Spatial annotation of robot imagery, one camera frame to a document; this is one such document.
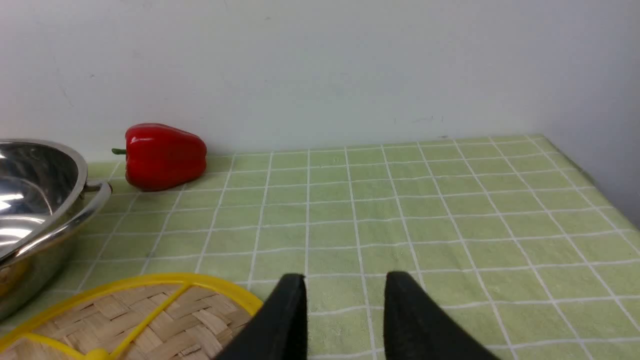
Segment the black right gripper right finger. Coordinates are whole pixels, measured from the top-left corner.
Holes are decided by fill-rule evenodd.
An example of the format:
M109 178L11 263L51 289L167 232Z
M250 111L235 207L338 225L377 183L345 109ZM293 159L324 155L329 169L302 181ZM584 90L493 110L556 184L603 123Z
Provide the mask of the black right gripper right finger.
M383 342L387 360L496 360L441 309L413 276L386 274Z

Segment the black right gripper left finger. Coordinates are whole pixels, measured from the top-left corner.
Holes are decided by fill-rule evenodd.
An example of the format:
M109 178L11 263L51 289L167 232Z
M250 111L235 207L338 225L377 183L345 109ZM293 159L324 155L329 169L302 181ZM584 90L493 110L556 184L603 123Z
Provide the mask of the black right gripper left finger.
M282 275L258 312L217 360L306 360L307 291L304 276Z

